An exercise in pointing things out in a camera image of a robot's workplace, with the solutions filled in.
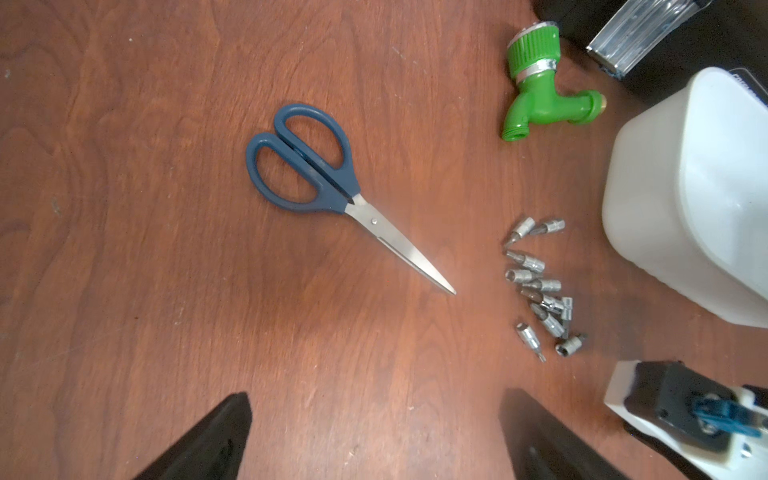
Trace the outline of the silver socket bit nine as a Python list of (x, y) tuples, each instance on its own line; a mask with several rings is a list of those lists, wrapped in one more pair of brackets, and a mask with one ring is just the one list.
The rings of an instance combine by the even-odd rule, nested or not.
[(538, 357), (542, 362), (546, 362), (546, 357), (542, 352), (541, 342), (535, 334), (534, 329), (525, 322), (520, 322), (515, 326), (515, 331), (521, 338), (521, 341)]

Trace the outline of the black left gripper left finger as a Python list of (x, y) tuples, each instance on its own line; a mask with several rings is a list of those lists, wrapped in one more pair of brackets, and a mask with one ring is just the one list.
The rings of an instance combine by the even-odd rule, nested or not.
[(247, 393), (230, 394), (136, 479), (235, 480), (251, 424)]

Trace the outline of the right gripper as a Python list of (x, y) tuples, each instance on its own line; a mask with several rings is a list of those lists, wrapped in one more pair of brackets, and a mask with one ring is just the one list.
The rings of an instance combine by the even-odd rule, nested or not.
[(727, 387), (681, 362), (620, 361), (604, 403), (689, 479), (767, 477), (765, 387)]

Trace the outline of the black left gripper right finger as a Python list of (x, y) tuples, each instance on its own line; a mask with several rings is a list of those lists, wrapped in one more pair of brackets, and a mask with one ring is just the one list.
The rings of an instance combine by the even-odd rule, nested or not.
[(517, 479), (626, 477), (522, 389), (504, 391), (499, 421)]

